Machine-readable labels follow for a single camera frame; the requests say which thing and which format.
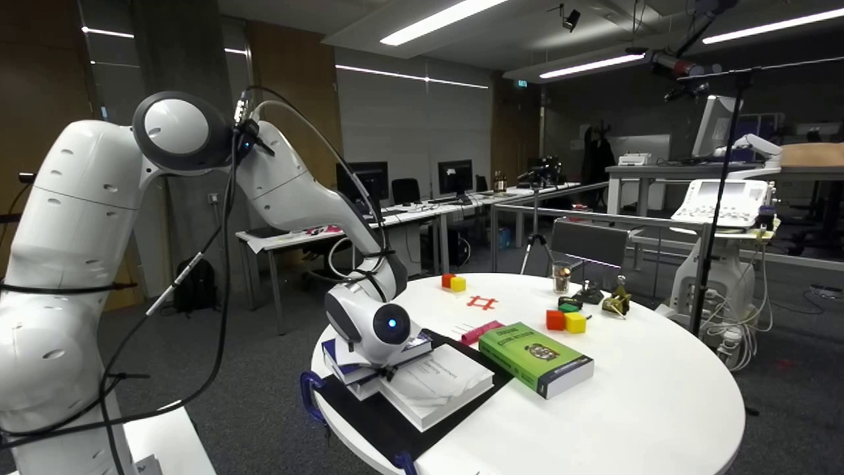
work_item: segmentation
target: stand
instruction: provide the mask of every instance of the stand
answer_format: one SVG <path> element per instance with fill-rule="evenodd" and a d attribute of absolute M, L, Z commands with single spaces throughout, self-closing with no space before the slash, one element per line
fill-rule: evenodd
<path fill-rule="evenodd" d="M 534 245 L 540 245 L 540 249 L 546 250 L 546 258 L 552 262 L 548 242 L 546 242 L 546 237 L 538 233 L 538 181 L 534 181 L 534 235 L 527 237 L 520 274 L 524 274 L 524 270 L 527 270 Z"/>

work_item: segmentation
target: fluorescent light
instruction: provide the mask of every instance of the fluorescent light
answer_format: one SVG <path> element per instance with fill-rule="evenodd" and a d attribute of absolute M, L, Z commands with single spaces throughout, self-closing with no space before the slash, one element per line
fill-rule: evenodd
<path fill-rule="evenodd" d="M 121 39 L 135 39 L 135 35 L 126 31 L 113 31 L 113 28 L 92 28 L 92 26 L 83 26 L 84 35 L 96 35 L 96 36 L 121 36 Z"/>
<path fill-rule="evenodd" d="M 250 57 L 250 53 L 248 53 L 248 49 L 237 49 L 237 47 L 225 47 L 225 53 Z"/>
<path fill-rule="evenodd" d="M 382 36 L 381 43 L 390 45 L 390 47 L 398 47 L 398 45 L 412 43 L 416 36 L 424 36 L 431 31 L 447 28 L 449 23 L 456 23 L 456 22 L 462 22 L 468 16 L 489 10 L 489 8 L 498 5 L 498 3 L 503 3 L 503 0 L 462 0 L 462 3 L 451 5 L 451 8 L 447 8 L 447 10 L 439 10 L 439 12 L 423 18 L 416 23 L 412 23 L 412 26 L 404 26 L 404 28 Z"/>
<path fill-rule="evenodd" d="M 643 57 L 643 53 L 640 56 L 614 56 L 614 57 L 604 57 L 604 60 L 594 60 L 594 63 L 579 63 L 579 65 L 567 65 L 567 68 L 544 72 L 538 77 L 540 80 L 576 77 L 576 73 L 585 73 L 585 72 L 597 72 L 597 68 L 633 63 L 633 60 L 640 60 L 640 57 Z"/>
<path fill-rule="evenodd" d="M 404 80 L 404 82 L 428 82 L 428 84 L 451 84 L 451 86 L 465 86 L 465 90 L 489 90 L 489 84 L 476 84 L 476 82 L 451 82 L 441 77 L 416 77 L 416 73 L 398 73 L 398 72 L 382 72 L 382 68 L 362 68 L 352 63 L 336 63 L 338 72 L 354 72 L 354 73 L 370 73 L 370 77 L 390 77 L 390 80 Z"/>
<path fill-rule="evenodd" d="M 734 43 L 734 39 L 742 39 L 742 36 L 757 36 L 757 35 L 771 35 L 771 31 L 782 31 L 782 28 L 797 28 L 797 26 L 830 22 L 830 18 L 842 18 L 842 16 L 844 16 L 844 8 L 836 8 L 836 10 L 813 12 L 813 16 L 797 16 L 797 18 L 787 18 L 787 22 L 759 23 L 759 26 L 738 28 L 738 31 L 729 31 L 729 35 L 712 35 L 712 36 L 704 36 L 701 43 L 704 45 Z"/>

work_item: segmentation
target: ceiling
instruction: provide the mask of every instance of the ceiling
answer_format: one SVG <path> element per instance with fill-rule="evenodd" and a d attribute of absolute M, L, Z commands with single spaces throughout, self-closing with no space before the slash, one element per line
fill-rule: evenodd
<path fill-rule="evenodd" d="M 538 80 L 548 65 L 567 65 L 621 56 L 626 47 L 679 49 L 704 23 L 704 12 L 724 8 L 706 35 L 844 8 L 844 0 L 507 0 L 485 12 L 447 26 L 404 47 L 385 47 L 381 36 L 456 0 L 220 0 L 222 12 L 324 35 L 324 45 L 390 57 L 436 57 L 462 65 Z M 571 31 L 563 18 L 580 10 Z M 799 36 L 842 31 L 830 26 L 797 28 Z M 712 56 L 726 47 L 693 45 L 687 56 Z"/>

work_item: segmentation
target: small yellow object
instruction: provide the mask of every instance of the small yellow object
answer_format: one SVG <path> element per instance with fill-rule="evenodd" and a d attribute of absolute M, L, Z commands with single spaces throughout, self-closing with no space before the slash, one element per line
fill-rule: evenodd
<path fill-rule="evenodd" d="M 580 311 L 567 311 L 565 330 L 567 332 L 585 332 L 585 316 Z"/>
<path fill-rule="evenodd" d="M 468 278 L 453 274 L 451 278 L 451 292 L 462 292 L 462 291 L 468 291 Z"/>

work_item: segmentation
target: monitor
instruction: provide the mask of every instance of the monitor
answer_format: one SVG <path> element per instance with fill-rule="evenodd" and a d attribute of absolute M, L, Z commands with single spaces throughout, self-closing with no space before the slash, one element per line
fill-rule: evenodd
<path fill-rule="evenodd" d="M 441 177 L 441 195 L 460 195 L 465 197 L 468 189 L 473 189 L 473 162 L 441 162 L 439 164 Z"/>
<path fill-rule="evenodd" d="M 735 110 L 735 97 L 706 94 L 701 123 L 697 127 L 692 159 L 706 162 L 714 159 L 717 148 L 731 143 L 731 122 Z"/>
<path fill-rule="evenodd" d="M 371 206 L 390 197 L 387 162 L 360 162 L 360 164 L 345 164 L 345 166 L 362 180 L 370 197 L 374 200 Z M 340 164 L 338 164 L 338 192 L 342 192 L 345 200 L 352 200 L 352 204 L 362 200 L 362 192 L 356 189 L 356 184 L 352 181 L 352 177 L 345 173 L 345 168 Z"/>

